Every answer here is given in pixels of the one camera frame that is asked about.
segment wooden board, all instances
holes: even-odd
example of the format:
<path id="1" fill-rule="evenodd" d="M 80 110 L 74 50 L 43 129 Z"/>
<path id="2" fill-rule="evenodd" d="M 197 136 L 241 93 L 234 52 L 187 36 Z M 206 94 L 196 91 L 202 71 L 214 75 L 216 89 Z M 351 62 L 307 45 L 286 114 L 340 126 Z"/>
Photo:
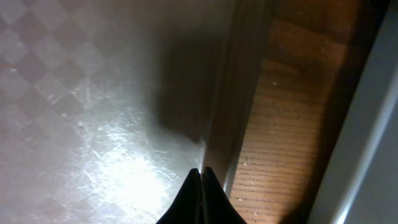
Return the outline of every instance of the wooden board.
<path id="1" fill-rule="evenodd" d="M 248 223 L 305 223 L 386 6 L 276 2 L 230 195 Z"/>

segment wood grain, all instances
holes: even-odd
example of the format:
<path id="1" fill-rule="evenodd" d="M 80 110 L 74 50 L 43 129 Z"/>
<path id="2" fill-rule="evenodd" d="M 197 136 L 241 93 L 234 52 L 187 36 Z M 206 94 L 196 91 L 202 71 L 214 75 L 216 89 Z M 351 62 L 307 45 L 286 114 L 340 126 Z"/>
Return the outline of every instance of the wood grain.
<path id="1" fill-rule="evenodd" d="M 248 223 L 305 223 L 387 3 L 276 2 L 230 195 Z"/>

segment black pointed object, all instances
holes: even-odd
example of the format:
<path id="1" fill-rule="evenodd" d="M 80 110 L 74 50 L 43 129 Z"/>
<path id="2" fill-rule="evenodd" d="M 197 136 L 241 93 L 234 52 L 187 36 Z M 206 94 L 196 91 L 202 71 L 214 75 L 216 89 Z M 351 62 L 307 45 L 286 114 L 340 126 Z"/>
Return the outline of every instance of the black pointed object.
<path id="1" fill-rule="evenodd" d="M 192 169 L 173 204 L 157 224 L 246 224 L 225 195 L 216 175 L 206 167 L 199 175 Z"/>

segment scratched metal surface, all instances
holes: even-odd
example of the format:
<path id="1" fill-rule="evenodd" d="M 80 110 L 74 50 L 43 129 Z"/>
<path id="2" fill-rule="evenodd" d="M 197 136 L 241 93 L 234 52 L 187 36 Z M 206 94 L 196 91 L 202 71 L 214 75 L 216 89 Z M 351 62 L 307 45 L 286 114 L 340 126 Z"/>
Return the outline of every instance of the scratched metal surface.
<path id="1" fill-rule="evenodd" d="M 0 223 L 155 223 L 209 132 L 227 0 L 1 0 Z"/>

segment checkered pattern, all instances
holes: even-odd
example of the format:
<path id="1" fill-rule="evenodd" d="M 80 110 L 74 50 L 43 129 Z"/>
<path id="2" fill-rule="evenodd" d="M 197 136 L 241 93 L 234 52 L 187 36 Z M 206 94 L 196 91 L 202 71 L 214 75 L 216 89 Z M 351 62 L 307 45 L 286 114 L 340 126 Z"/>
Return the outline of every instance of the checkered pattern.
<path id="1" fill-rule="evenodd" d="M 220 18 L 213 3 L 184 4 L 0 1 L 0 223 L 154 223 L 164 213 L 204 146 L 150 120 L 146 102 L 159 89 L 152 44 L 165 43 L 166 26 L 174 35 L 203 26 L 204 14 Z M 98 166 L 118 147 L 150 161 L 165 184 L 148 210 L 101 195 L 109 180 Z"/>

